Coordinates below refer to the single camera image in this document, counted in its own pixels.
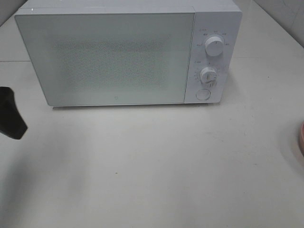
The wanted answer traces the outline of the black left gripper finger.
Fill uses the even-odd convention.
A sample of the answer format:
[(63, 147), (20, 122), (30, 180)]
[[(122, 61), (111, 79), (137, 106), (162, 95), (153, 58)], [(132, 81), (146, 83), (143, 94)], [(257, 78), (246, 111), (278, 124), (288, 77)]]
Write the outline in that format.
[(0, 132), (9, 138), (20, 140), (28, 129), (15, 102), (10, 87), (0, 87)]

